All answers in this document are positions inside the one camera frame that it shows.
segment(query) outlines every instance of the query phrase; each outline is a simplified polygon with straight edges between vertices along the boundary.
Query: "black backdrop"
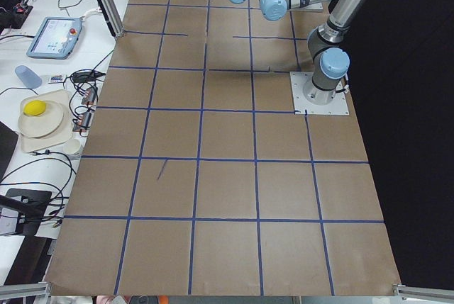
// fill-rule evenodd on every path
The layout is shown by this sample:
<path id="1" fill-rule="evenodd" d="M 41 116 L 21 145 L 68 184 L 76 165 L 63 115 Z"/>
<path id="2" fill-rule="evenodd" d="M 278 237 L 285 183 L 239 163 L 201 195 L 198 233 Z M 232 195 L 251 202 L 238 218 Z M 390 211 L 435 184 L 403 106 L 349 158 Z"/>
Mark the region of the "black backdrop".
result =
<path id="1" fill-rule="evenodd" d="M 407 286 L 454 289 L 454 0 L 369 0 L 343 48 Z"/>

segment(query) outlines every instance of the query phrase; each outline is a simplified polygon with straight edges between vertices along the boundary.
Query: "blue grid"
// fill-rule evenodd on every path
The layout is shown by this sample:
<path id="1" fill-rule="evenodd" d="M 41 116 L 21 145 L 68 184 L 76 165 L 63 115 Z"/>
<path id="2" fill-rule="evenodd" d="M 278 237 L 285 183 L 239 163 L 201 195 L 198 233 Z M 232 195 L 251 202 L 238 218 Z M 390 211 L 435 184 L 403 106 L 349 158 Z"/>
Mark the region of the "blue grid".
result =
<path id="1" fill-rule="evenodd" d="M 283 39 L 283 40 L 292 40 L 294 42 L 294 53 L 295 59 L 297 60 L 298 68 L 299 66 L 299 59 L 298 59 L 298 50 L 297 50 L 297 41 L 298 40 L 306 40 L 305 38 L 296 38 L 295 37 L 295 27 L 294 27 L 294 19 L 292 13 L 290 13 L 291 17 L 291 24 L 292 24 L 292 33 L 293 38 L 279 38 L 279 37 L 253 37 L 251 33 L 251 21 L 250 21 L 250 10 L 255 9 L 250 7 L 250 1 L 248 0 L 247 7 L 228 7 L 228 6 L 212 6 L 210 2 L 208 2 L 207 6 L 183 6 L 183 5 L 174 5 L 170 3 L 168 0 L 167 4 L 129 4 L 129 5 L 155 5 L 155 6 L 166 6 L 166 13 L 165 19 L 162 26 L 161 33 L 146 33 L 146 32 L 137 32 L 137 31 L 129 31 L 130 33 L 139 33 L 139 34 L 153 34 L 153 35 L 161 35 L 160 39 L 160 46 L 157 55 L 156 65 L 154 67 L 129 67 L 129 66 L 110 66 L 113 69 L 149 69 L 154 70 L 154 79 L 153 85 L 150 92 L 150 98 L 148 102 L 148 107 L 116 107 L 116 106 L 99 106 L 98 108 L 105 108 L 105 109 L 131 109 L 131 110 L 146 110 L 147 117 L 145 119 L 145 127 L 143 130 L 142 141 L 140 144 L 140 152 L 138 156 L 116 156 L 116 155 L 84 155 L 83 158 L 85 159 L 137 159 L 137 167 L 135 171 L 135 178 L 133 183 L 133 190 L 131 194 L 130 205 L 128 209 L 128 215 L 107 215 L 107 216 L 97 216 L 97 215 L 66 215 L 65 218 L 72 218 L 72 219 L 99 219 L 99 220 L 125 220 L 126 221 L 126 228 L 123 237 L 123 245 L 121 250 L 121 257 L 118 264 L 118 271 L 116 277 L 116 284 L 114 293 L 118 293 L 118 287 L 121 282 L 121 272 L 123 268 L 123 260 L 126 253 L 127 248 L 127 241 L 128 241 L 128 233 L 129 233 L 129 226 L 131 221 L 134 220 L 169 220 L 169 221 L 181 221 L 181 222 L 191 222 L 192 229 L 191 229 L 191 243 L 190 243 L 190 262 L 189 262 L 189 282 L 188 282 L 188 294 L 192 293 L 192 273 L 193 273 L 193 265 L 194 265 L 194 240 L 195 240 L 195 232 L 196 232 L 196 223 L 197 222 L 241 222 L 241 223 L 256 223 L 257 225 L 257 239 L 258 239 L 258 275 L 259 275 L 259 282 L 260 282 L 260 295 L 265 295 L 264 291 L 264 284 L 263 284 L 263 270 L 262 270 L 262 247 L 261 247 L 261 235 L 260 235 L 260 224 L 261 223 L 318 223 L 321 228 L 322 240 L 323 240 L 323 249 L 325 254 L 326 260 L 326 269 L 328 272 L 328 280 L 330 284 L 331 294 L 335 295 L 334 285 L 333 285 L 333 276 L 331 274 L 331 266 L 329 263 L 328 257 L 328 248 L 326 244 L 326 235 L 324 231 L 324 224 L 326 223 L 356 223 L 356 224 L 382 224 L 384 223 L 383 220 L 327 220 L 323 219 L 322 212 L 321 212 L 321 204 L 319 198 L 319 190 L 317 186 L 317 178 L 316 178 L 316 164 L 368 164 L 367 161 L 337 161 L 337 160 L 315 160 L 314 155 L 312 152 L 311 146 L 311 133 L 309 128 L 309 117 L 306 114 L 304 116 L 304 121 L 306 123 L 307 129 L 307 138 L 309 143 L 309 155 L 310 159 L 308 160 L 281 160 L 281 159 L 258 159 L 257 155 L 257 133 L 256 133 L 256 114 L 257 113 L 276 113 L 276 114 L 288 114 L 294 113 L 293 111 L 260 111 L 255 109 L 255 86 L 254 86 L 254 73 L 261 73 L 261 72 L 268 72 L 268 71 L 255 71 L 253 68 L 253 48 L 252 48 L 252 39 L 253 38 L 266 38 L 266 39 Z M 252 89 L 252 109 L 250 110 L 236 110 L 236 109 L 210 109 L 204 108 L 204 88 L 205 88 L 205 81 L 206 81 L 206 61 L 207 61 L 207 44 L 205 43 L 204 46 L 204 68 L 203 69 L 180 69 L 180 68 L 167 68 L 167 67 L 159 67 L 160 55 L 162 52 L 162 44 L 165 35 L 178 35 L 178 36 L 187 36 L 183 33 L 166 33 L 165 28 L 167 24 L 167 17 L 169 13 L 169 9 L 171 6 L 183 6 L 183 7 L 202 7 L 207 8 L 207 17 L 206 17 L 206 32 L 208 33 L 209 30 L 209 12 L 210 8 L 219 8 L 219 9 L 247 9 L 248 10 L 248 30 L 249 36 L 234 36 L 234 38 L 244 38 L 249 40 L 250 46 L 250 70 L 234 70 L 234 69 L 211 69 L 212 71 L 223 71 L 223 72 L 250 72 L 250 83 Z M 152 100 L 153 100 L 153 92 L 155 89 L 155 81 L 157 72 L 159 70 L 184 70 L 184 71 L 201 71 L 203 72 L 203 79 L 202 79 L 202 93 L 201 93 L 201 103 L 200 108 L 153 108 Z M 148 129 L 148 123 L 151 117 L 151 113 L 153 111 L 197 111 L 200 113 L 199 117 L 199 136 L 198 136 L 198 146 L 197 146 L 197 156 L 196 157 L 153 157 L 153 156 L 144 156 L 143 150 L 145 146 L 145 139 L 146 139 L 146 132 Z M 201 140 L 202 140 L 202 127 L 203 127 L 203 116 L 204 112 L 232 112 L 232 113 L 251 113 L 253 117 L 253 159 L 215 159 L 215 158 L 203 158 L 201 157 Z M 195 174 L 195 185 L 194 185 L 194 201 L 193 201 L 193 208 L 192 208 L 192 216 L 191 217 L 153 217 L 153 216 L 136 216 L 133 215 L 133 203 L 135 197 L 135 191 L 138 183 L 138 176 L 140 172 L 140 165 L 142 160 L 144 159 L 157 159 L 157 160 L 184 160 L 184 161 L 196 161 L 196 174 Z M 199 185 L 199 166 L 201 161 L 215 161 L 215 162 L 253 162 L 254 163 L 254 177 L 255 177 L 255 205 L 256 205 L 256 218 L 198 218 L 196 216 L 196 205 L 197 205 L 197 191 Z M 314 178 L 314 188 L 316 192 L 316 202 L 317 208 L 319 212 L 318 219 L 287 219 L 287 218 L 279 218 L 279 219 L 264 219 L 260 217 L 260 198 L 259 198 L 259 181 L 258 181 L 258 163 L 301 163 L 301 164 L 310 164 L 312 168 L 313 178 Z"/>

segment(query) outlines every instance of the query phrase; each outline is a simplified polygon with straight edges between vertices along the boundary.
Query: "orange object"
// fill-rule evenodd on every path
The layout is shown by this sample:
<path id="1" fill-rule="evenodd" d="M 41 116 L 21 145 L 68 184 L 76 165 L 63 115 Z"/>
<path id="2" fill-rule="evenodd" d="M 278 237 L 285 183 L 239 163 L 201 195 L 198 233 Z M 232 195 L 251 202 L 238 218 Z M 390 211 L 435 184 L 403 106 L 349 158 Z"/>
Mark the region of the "orange object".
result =
<path id="1" fill-rule="evenodd" d="M 169 304 L 169 298 L 166 295 L 159 295 L 157 301 L 159 304 Z"/>

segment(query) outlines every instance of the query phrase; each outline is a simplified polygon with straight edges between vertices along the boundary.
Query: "white desk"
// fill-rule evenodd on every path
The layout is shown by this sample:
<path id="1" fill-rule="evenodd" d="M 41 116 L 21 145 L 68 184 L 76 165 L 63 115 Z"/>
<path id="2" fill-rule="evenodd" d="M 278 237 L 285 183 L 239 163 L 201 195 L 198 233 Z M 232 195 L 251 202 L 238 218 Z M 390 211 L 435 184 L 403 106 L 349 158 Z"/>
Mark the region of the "white desk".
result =
<path id="1" fill-rule="evenodd" d="M 77 3 L 78 1 L 79 0 L 61 0 L 60 5 L 69 6 Z M 128 0 L 114 1 L 120 17 L 123 19 Z M 30 0 L 28 4 L 33 6 L 33 10 L 24 23 L 22 29 L 5 30 L 2 35 L 35 35 L 45 17 L 80 17 L 86 11 L 94 9 L 98 6 L 96 0 L 84 0 L 78 6 L 68 9 L 68 15 L 65 10 L 60 10 L 57 7 L 57 0 Z M 96 66 L 105 55 L 113 50 L 115 46 L 115 39 L 111 36 L 104 21 L 104 17 L 101 14 L 97 14 L 86 19 L 79 41 L 76 44 L 74 51 L 66 60 L 41 60 L 29 58 L 26 56 L 26 51 L 30 44 L 30 38 L 11 38 L 0 42 L 0 92 L 9 87 L 24 87 L 14 73 L 14 68 L 20 64 L 30 67 L 38 75 L 70 75 L 78 69 L 91 69 Z M 105 59 L 96 69 L 101 72 L 106 72 L 109 61 L 110 57 Z M 66 87 L 68 90 L 72 92 L 74 91 L 71 83 L 67 82 Z M 61 84 L 47 84 L 47 81 L 43 80 L 43 84 L 35 89 L 35 91 L 38 94 L 44 94 L 59 89 L 62 89 Z M 32 95 L 33 93 L 29 90 L 18 89 L 12 89 L 2 94 L 0 96 L 1 122 L 9 126 L 10 129 L 17 131 L 17 119 L 19 116 L 20 102 L 24 98 Z M 80 101 L 81 98 L 76 96 L 72 103 L 73 108 L 79 105 Z M 78 134 L 74 134 L 73 137 L 78 138 L 81 140 L 82 144 L 84 144 L 85 139 L 80 137 Z M 54 146 L 50 149 L 52 151 L 61 152 L 62 145 Z M 20 149 L 20 143 L 18 143 L 18 147 L 16 147 L 14 156 L 6 173 L 38 158 L 40 157 L 34 157 L 30 154 L 23 153 Z M 79 161 L 73 160 L 73 167 L 76 171 L 78 166 Z M 69 173 L 69 168 L 64 164 L 48 160 L 37 162 L 22 169 L 20 172 L 18 171 L 17 173 L 12 174 L 7 180 L 5 180 L 5 182 L 14 183 L 24 181 L 40 181 L 52 183 L 56 186 L 62 186 L 65 184 Z M 65 196 L 70 195 L 73 182 L 74 177 L 72 177 L 71 182 L 63 191 Z M 52 191 L 54 195 L 57 193 L 54 189 L 50 189 L 48 186 L 33 184 L 22 186 L 0 186 L 0 194 L 4 195 L 11 187 Z M 53 209 L 55 208 L 49 207 L 46 214 Z M 43 223 L 40 226 L 37 236 L 56 239 L 58 233 L 59 228 L 53 228 L 52 223 Z M 23 237 L 21 236 L 0 237 L 0 285 L 4 284 L 22 241 Z"/>

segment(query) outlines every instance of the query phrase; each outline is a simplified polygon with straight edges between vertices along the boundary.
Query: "yellow lemon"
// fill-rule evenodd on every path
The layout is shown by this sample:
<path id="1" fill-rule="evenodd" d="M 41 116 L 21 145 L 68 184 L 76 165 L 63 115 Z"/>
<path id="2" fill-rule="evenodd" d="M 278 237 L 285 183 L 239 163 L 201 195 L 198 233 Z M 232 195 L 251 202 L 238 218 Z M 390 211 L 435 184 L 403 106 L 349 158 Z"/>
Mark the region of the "yellow lemon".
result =
<path id="1" fill-rule="evenodd" d="M 28 116 L 38 116 L 45 112 L 45 102 L 35 100 L 30 101 L 23 107 L 23 113 Z"/>

